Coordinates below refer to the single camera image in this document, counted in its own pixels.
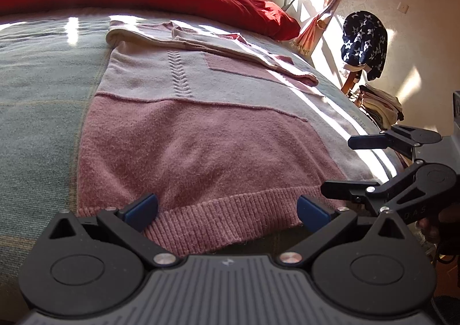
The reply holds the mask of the person's right hand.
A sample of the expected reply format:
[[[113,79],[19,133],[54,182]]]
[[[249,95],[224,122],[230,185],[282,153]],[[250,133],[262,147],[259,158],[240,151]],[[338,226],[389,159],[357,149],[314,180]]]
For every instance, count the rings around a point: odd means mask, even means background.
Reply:
[[[456,243],[459,239],[459,218],[459,205],[455,204],[443,209],[436,218],[422,218],[416,224],[430,243]]]

